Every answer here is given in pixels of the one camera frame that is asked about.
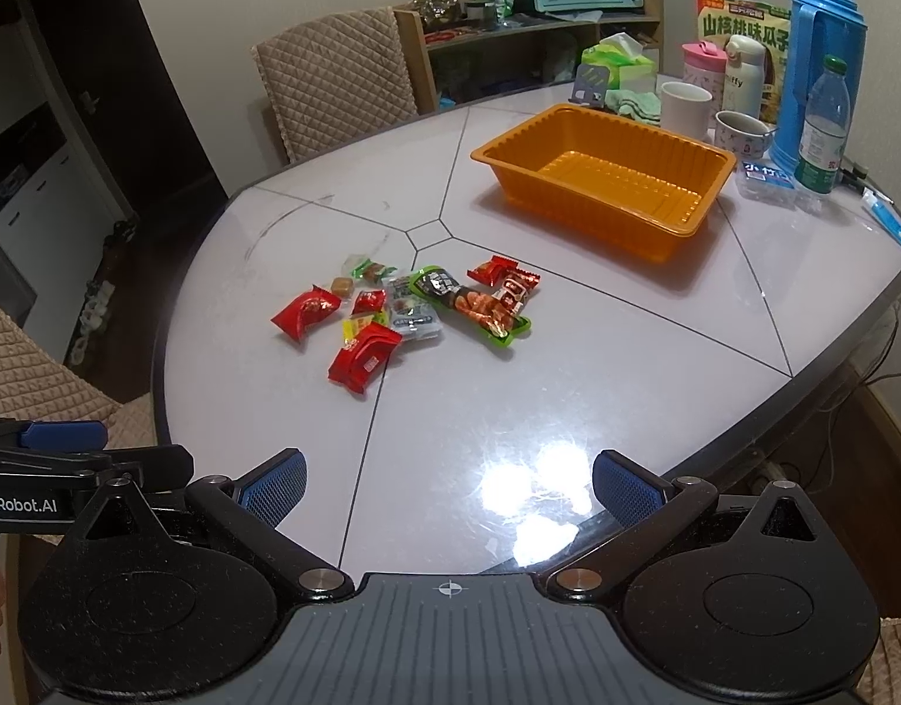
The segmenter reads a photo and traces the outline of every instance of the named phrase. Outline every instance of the pink lid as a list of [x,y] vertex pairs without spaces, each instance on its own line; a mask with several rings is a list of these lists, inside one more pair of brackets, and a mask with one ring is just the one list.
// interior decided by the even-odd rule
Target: pink lid
[[728,54],[714,42],[702,41],[683,45],[685,62],[705,71],[714,71],[717,74],[725,73],[728,64]]

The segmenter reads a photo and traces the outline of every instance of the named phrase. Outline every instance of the wooden shelf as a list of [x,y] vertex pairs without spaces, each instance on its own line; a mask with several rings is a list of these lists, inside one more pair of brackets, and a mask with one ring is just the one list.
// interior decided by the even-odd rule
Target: wooden shelf
[[431,113],[438,110],[438,88],[435,86],[435,70],[432,63],[455,60],[454,49],[468,48],[479,51],[480,60],[489,63],[496,74],[514,74],[522,76],[532,70],[541,69],[540,55],[543,51],[543,40],[531,36],[524,40],[500,43],[503,37],[532,35],[540,32],[551,32],[554,29],[571,29],[580,49],[596,45],[602,38],[603,27],[629,26],[625,31],[642,42],[659,47],[660,65],[663,58],[663,0],[643,0],[643,13],[608,12],[594,23],[593,21],[566,21],[560,18],[538,18],[534,15],[515,15],[514,19],[522,20],[524,26],[517,28],[496,28],[473,34],[462,34],[443,42],[428,45],[424,41],[424,28],[421,16],[406,5],[394,8],[395,20],[398,23],[402,50],[405,51],[405,64],[411,79],[415,101],[419,113]]

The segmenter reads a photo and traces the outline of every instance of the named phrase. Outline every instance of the quilted chair cover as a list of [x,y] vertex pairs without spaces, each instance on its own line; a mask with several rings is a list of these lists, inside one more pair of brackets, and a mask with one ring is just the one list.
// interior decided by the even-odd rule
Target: quilted chair cover
[[291,162],[417,113],[391,8],[327,15],[251,52]]
[[109,428],[109,448],[156,445],[148,395],[120,405],[46,355],[1,308],[0,416],[98,420]]
[[881,621],[881,638],[858,694],[872,705],[901,705],[901,617]]

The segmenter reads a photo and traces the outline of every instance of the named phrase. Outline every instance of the white thermos bottle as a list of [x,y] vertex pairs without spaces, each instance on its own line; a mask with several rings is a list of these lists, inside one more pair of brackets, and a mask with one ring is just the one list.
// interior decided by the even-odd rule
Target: white thermos bottle
[[764,100],[764,62],[767,48],[750,37],[735,34],[725,46],[728,65],[725,68],[723,110],[738,110],[761,117]]

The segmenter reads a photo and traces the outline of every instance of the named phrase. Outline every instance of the green towel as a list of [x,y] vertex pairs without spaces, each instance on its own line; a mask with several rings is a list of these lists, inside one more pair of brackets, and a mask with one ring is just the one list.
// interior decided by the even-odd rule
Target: green towel
[[618,116],[635,122],[659,126],[659,98],[656,93],[634,93],[630,90],[607,90],[604,107]]

